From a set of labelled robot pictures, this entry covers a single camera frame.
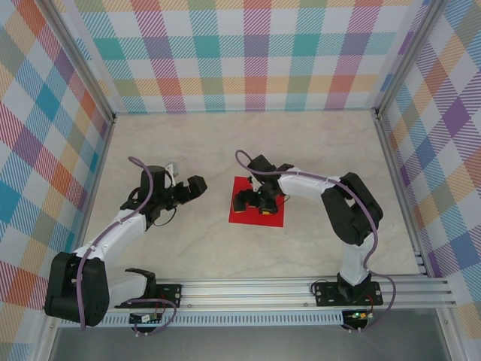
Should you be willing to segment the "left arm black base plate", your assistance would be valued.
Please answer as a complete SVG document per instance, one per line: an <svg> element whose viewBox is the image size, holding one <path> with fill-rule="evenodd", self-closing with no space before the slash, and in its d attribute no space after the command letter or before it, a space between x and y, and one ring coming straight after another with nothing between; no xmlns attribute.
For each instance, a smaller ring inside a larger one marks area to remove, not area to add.
<svg viewBox="0 0 481 361"><path fill-rule="evenodd" d="M153 291L154 299L168 300L174 303L177 308L180 307L182 295L183 295L182 284L172 284L172 283L157 284Z"/></svg>

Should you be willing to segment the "red cloth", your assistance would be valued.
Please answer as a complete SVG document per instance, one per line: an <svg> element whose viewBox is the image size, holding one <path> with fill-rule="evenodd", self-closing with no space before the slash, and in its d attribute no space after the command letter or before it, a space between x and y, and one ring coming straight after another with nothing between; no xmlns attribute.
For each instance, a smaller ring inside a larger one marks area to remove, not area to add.
<svg viewBox="0 0 481 361"><path fill-rule="evenodd" d="M269 226L283 228L285 218L285 196L278 196L276 198L276 204L279 207L279 212L275 215L261 215L257 208L250 206L248 206L245 212L233 212L232 201L234 199L234 196L241 190L251 190L252 188L252 185L249 183L246 177L234 177L233 190L231 195L231 207L228 214L228 221L230 223L244 224L250 226Z"/></svg>

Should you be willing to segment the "aluminium frame leg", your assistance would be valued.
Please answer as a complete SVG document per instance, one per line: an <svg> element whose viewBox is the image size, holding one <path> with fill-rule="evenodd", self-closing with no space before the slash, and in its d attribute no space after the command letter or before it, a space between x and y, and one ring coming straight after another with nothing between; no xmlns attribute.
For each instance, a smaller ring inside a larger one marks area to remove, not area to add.
<svg viewBox="0 0 481 361"><path fill-rule="evenodd" d="M60 319L41 313L35 327L29 361L49 361Z"/></svg>
<svg viewBox="0 0 481 361"><path fill-rule="evenodd" d="M437 317L452 361L468 361L454 308L437 308Z"/></svg>

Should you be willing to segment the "grey sheet metal panel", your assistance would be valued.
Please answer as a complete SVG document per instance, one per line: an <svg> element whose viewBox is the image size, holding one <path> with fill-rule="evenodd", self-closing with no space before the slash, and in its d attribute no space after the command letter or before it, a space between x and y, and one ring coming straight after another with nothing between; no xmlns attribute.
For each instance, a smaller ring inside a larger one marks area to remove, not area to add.
<svg viewBox="0 0 481 361"><path fill-rule="evenodd" d="M451 361L436 329L427 338L337 327L172 328L153 337L128 329L61 329L49 361Z"/></svg>

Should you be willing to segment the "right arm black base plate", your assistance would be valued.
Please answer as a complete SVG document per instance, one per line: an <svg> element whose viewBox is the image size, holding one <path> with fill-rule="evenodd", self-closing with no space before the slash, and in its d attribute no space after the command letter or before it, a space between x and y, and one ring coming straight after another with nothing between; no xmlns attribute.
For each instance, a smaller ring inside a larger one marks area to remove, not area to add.
<svg viewBox="0 0 481 361"><path fill-rule="evenodd" d="M311 292L318 307L383 305L380 285L374 281L371 281L357 296L350 300L346 299L339 291L337 282L316 282L311 285Z"/></svg>

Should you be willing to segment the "long aluminium mounting rail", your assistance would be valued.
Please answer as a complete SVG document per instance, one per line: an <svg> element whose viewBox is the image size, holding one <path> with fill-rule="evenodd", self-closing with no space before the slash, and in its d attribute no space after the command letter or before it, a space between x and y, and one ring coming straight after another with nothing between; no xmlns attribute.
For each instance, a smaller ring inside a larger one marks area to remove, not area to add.
<svg viewBox="0 0 481 361"><path fill-rule="evenodd" d="M161 284L180 284L181 311L280 311L314 309L316 302L310 285L317 279L240 278L176 279L159 278ZM396 295L394 309L453 308L454 294L444 278L425 275L394 275L396 288L385 278L374 277L380 284L383 304L387 308Z"/></svg>

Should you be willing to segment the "aluminium side rail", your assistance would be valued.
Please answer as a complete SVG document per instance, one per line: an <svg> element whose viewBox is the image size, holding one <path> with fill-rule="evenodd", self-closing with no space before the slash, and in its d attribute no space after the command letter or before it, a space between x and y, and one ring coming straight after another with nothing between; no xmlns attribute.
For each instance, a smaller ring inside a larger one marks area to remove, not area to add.
<svg viewBox="0 0 481 361"><path fill-rule="evenodd" d="M416 225L415 217L408 204L408 197L407 192L404 189L403 178L396 165L394 150L392 149L392 146L389 142L389 137L387 136L385 126L382 122L382 117L377 113L376 109L371 109L371 116L373 118L374 128L377 132L380 146L382 148L389 174L392 179L395 195L401 209L404 224L407 228L407 234L409 235L410 243L412 245L414 257L418 265L419 273L426 277L432 277L433 274L431 264L429 262L429 259L426 259L425 257L425 249Z"/></svg>
<svg viewBox="0 0 481 361"><path fill-rule="evenodd" d="M105 164L106 159L107 159L107 155L108 155L110 143L111 143L111 140L112 140L112 137L113 137L113 134L114 134L117 118L118 118L118 114L112 113L112 119L109 122L109 125L107 127L107 131L106 131L106 134L105 134L104 146L103 146L103 149L102 149L102 152L101 152L101 156L99 158L99 161L98 161L96 169L95 169L95 177L94 177L93 182L92 182L92 188L91 188L90 192L88 193L88 197L86 199L86 204L85 204L83 216L82 216L82 219L81 219L82 222L80 224L80 228L79 228L78 232L74 236L73 243L67 248L68 251L74 251L77 248L82 247L83 243L84 243L84 240L86 238L86 231L88 229L89 221L90 221L90 218L92 216L92 210L93 210L93 207L94 207L94 204L95 204L95 198L96 198L97 193L98 193L98 188L99 188L99 184L100 184L100 181L101 181L102 172L104 170L104 164Z"/></svg>

